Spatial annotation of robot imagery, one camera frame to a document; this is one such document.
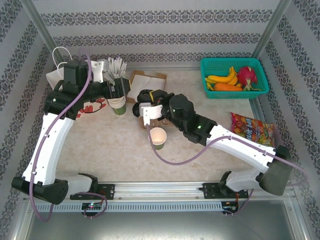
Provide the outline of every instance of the candy bag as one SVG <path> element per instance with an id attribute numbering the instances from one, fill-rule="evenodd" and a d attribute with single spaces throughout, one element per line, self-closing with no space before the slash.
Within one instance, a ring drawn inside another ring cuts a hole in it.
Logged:
<path id="1" fill-rule="evenodd" d="M 232 132 L 252 142 L 275 147 L 274 125 L 231 112 Z"/>

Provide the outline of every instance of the teal basket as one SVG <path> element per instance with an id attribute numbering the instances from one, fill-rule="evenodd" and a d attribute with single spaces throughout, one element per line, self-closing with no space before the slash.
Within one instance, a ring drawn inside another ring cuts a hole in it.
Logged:
<path id="1" fill-rule="evenodd" d="M 256 58 L 250 57 L 212 57 L 203 58 L 201 63 L 202 84 L 205 95 L 208 99 L 254 99 L 261 94 L 269 92 L 266 75 Z M 206 86 L 206 77 L 209 75 L 227 76 L 229 68 L 234 67 L 238 72 L 241 68 L 249 66 L 254 69 L 258 84 L 253 83 L 252 87 L 262 91 L 209 91 Z"/>

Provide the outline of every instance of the table surface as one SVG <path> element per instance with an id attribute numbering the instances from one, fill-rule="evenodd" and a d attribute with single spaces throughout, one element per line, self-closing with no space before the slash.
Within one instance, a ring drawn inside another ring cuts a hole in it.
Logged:
<path id="1" fill-rule="evenodd" d="M 161 71 L 167 74 L 165 91 L 184 94 L 195 111 L 231 128 L 234 112 L 252 118 L 248 99 L 208 99 L 200 71 Z M 226 171 L 242 171 L 252 167 L 244 161 L 215 148 L 209 148 L 191 163 L 172 166 L 153 153 L 147 132 L 132 114 L 133 104 L 126 104 L 126 113 L 116 115 L 110 106 L 77 119 L 61 150 L 56 175 L 87 173 L 100 182 L 165 182 L 217 181 Z M 159 154 L 172 162 L 182 162 L 196 155 L 203 146 L 188 141 L 173 126 L 163 126 L 167 133 Z"/>

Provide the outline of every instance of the patterned wall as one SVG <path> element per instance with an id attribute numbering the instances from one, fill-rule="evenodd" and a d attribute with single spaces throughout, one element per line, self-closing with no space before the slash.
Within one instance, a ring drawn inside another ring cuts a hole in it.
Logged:
<path id="1" fill-rule="evenodd" d="M 35 0 L 58 46 L 128 67 L 192 67 L 201 58 L 249 57 L 279 0 Z"/>
<path id="2" fill-rule="evenodd" d="M 23 197 L 11 188 L 40 133 L 50 53 L 18 0 L 0 2 L 0 239 L 9 235 Z"/>
<path id="3" fill-rule="evenodd" d="M 260 56 L 270 87 L 259 98 L 264 116 L 309 174 L 296 190 L 311 239 L 320 239 L 319 15 L 319 0 L 293 0 Z M 303 179 L 295 170 L 293 176 Z"/>

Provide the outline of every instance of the cardboard box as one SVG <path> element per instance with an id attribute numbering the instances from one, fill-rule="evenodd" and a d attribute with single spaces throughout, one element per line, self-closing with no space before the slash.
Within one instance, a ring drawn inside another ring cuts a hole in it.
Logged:
<path id="1" fill-rule="evenodd" d="M 157 73 L 155 76 L 151 76 L 151 75 L 146 75 L 144 71 L 134 70 L 133 73 L 132 73 L 131 78 L 129 79 L 131 85 L 133 84 L 135 75 L 141 75 L 141 76 L 146 76 L 146 77 L 150 77 L 150 78 L 164 79 L 163 89 L 165 89 L 165 87 L 166 87 L 166 84 L 167 84 L 167 75 L 166 75 L 166 74 Z M 135 103 L 136 103 L 135 99 L 132 98 L 132 97 L 127 97 L 127 98 L 126 98 L 126 102 L 127 102 L 127 103 L 130 103 L 130 104 L 135 104 Z"/>

